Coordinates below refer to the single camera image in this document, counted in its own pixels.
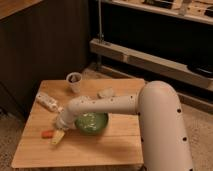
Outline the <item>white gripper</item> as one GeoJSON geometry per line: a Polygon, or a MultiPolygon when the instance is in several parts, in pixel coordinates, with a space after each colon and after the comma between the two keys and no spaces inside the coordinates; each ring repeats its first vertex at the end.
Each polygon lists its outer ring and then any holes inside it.
{"type": "Polygon", "coordinates": [[[52,145],[57,145],[62,140],[62,138],[64,137],[64,135],[65,135],[64,131],[67,131],[67,130],[70,129],[70,127],[67,126],[66,123],[59,117],[56,118],[55,126],[56,126],[57,129],[60,129],[60,130],[54,131],[53,137],[52,137],[52,140],[51,140],[52,145]]]}

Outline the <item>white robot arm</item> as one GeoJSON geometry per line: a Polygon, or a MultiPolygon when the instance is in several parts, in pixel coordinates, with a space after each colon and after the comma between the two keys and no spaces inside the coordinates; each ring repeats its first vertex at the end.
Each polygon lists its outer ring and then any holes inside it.
{"type": "Polygon", "coordinates": [[[69,130],[86,113],[138,114],[146,171],[195,171],[181,103],[168,83],[151,81],[131,95],[74,98],[57,116],[55,127],[69,130]]]}

